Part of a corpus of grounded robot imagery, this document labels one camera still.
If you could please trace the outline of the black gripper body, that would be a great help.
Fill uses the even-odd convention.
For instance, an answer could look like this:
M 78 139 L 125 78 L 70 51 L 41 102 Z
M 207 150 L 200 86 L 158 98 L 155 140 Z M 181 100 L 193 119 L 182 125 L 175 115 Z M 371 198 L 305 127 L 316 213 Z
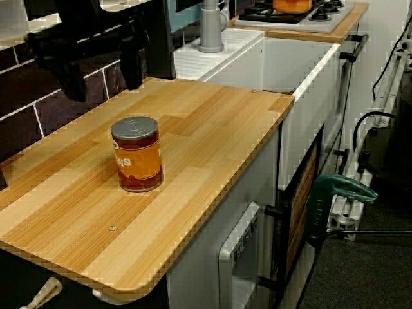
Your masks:
M 99 1 L 32 1 L 32 6 L 57 13 L 61 19 L 25 37 L 41 65 L 52 59 L 71 62 L 110 53 L 128 43 L 139 48 L 149 44 L 143 11 L 137 6 L 114 11 L 103 9 Z

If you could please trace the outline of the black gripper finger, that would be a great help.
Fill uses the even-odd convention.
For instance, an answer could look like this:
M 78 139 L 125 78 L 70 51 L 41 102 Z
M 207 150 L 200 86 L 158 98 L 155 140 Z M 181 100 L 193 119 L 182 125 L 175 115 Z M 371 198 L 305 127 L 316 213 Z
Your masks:
M 130 35 L 123 37 L 120 43 L 120 69 L 128 90 L 135 90 L 142 84 L 140 41 Z
M 35 52 L 39 67 L 49 71 L 63 93 L 77 102 L 85 102 L 87 97 L 87 85 L 77 63 L 77 60 L 83 57 L 84 54 L 78 48 L 63 48 L 48 53 Z

